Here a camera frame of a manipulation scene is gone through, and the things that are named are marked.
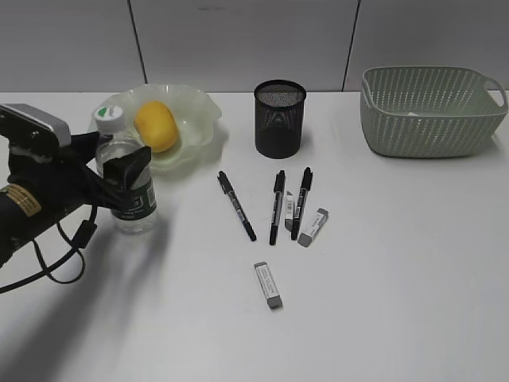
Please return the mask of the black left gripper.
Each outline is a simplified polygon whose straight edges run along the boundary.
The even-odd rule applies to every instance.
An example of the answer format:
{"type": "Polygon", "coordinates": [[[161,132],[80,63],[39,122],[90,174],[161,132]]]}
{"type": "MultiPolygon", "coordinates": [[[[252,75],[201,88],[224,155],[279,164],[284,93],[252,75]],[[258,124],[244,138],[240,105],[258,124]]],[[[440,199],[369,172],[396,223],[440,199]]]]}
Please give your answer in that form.
{"type": "Polygon", "coordinates": [[[106,159],[115,147],[96,150],[98,141],[98,131],[74,134],[69,146],[45,157],[22,152],[8,140],[6,216],[64,217],[82,205],[129,209],[134,183],[148,168],[151,149],[143,146],[106,159]],[[94,158],[101,175],[87,166],[94,158]]]}

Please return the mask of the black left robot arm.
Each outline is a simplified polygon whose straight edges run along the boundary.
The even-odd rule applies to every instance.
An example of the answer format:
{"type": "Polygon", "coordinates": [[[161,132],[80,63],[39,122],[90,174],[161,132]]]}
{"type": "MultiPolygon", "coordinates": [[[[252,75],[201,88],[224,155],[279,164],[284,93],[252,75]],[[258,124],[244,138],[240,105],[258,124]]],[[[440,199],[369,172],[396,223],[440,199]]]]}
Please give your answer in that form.
{"type": "Polygon", "coordinates": [[[8,184],[1,190],[1,264],[18,249],[82,205],[125,210],[129,188],[149,165],[150,148],[107,161],[104,179],[87,167],[95,157],[99,134],[73,135],[71,144],[36,158],[9,143],[8,184]]]}

